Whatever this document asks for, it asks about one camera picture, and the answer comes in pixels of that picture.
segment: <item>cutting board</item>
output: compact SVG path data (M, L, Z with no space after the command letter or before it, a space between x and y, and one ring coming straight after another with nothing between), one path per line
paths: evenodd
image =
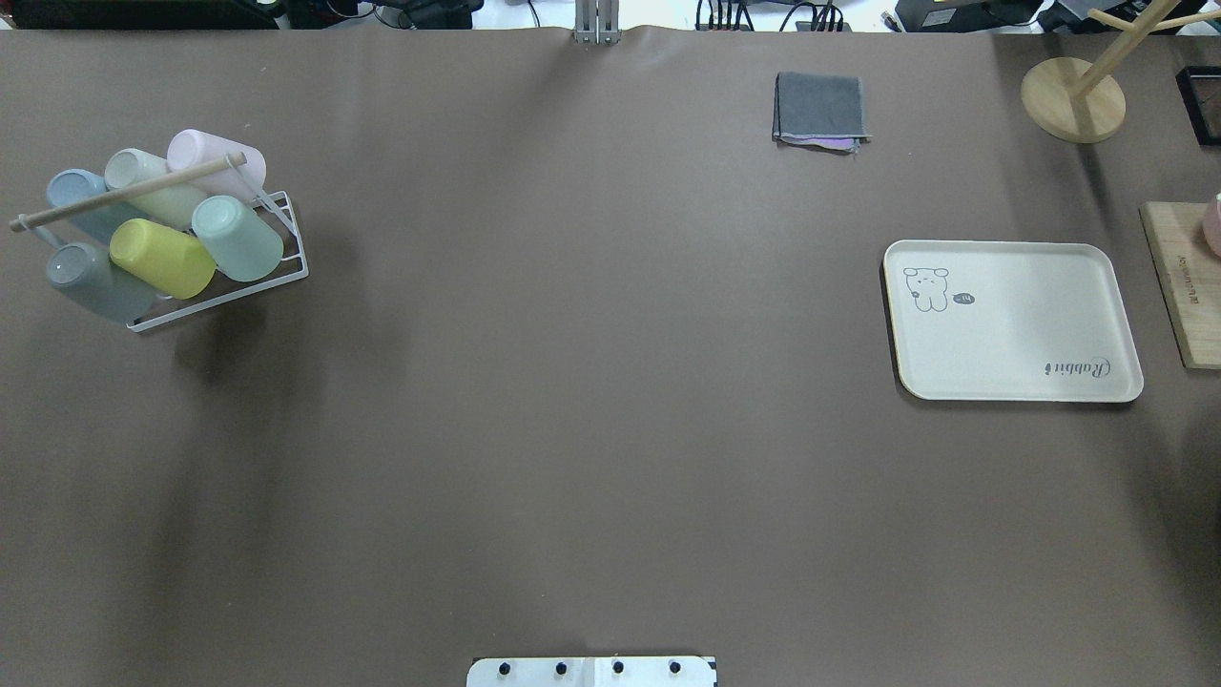
M1149 238L1166 309L1189 369L1221 370L1221 256L1204 240L1204 203L1145 203Z

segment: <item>folded gray towel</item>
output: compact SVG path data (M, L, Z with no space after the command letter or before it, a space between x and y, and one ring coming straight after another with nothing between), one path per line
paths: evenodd
M821 76L780 72L775 77L775 113L772 138L797 145L822 145L835 149L845 143L856 146L864 131L864 98L861 79L847 76Z

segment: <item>light blue cup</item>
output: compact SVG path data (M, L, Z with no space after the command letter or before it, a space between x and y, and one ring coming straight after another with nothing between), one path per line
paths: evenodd
M245 203L232 195L212 195L190 215L190 227L234 281L258 281L284 256L284 242Z
M77 203L105 192L106 179L92 171L63 170L55 174L51 182L46 184L46 201L53 207L59 207L60 205ZM105 245L110 243L110 236L115 233L118 225L129 218L143 218L147 216L127 203L115 203L79 214L68 221Z
M156 290L111 264L92 243L68 243L46 261L46 281L56 290L111 321L129 322L148 311Z

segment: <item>bear drawing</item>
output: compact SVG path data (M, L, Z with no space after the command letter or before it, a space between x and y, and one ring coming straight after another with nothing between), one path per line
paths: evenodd
M947 268L906 267L904 275L907 276L907 290L916 298L916 308L927 312L929 310L945 311L945 290L947 288L945 277Z

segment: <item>white label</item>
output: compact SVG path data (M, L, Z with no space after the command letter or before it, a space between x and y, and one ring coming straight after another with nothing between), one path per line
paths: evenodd
M947 10L938 10L935 12L929 12L924 15L924 23L919 24L921 28L928 28L930 26L941 26L950 23L954 18L954 12L957 12L957 7L950 7Z

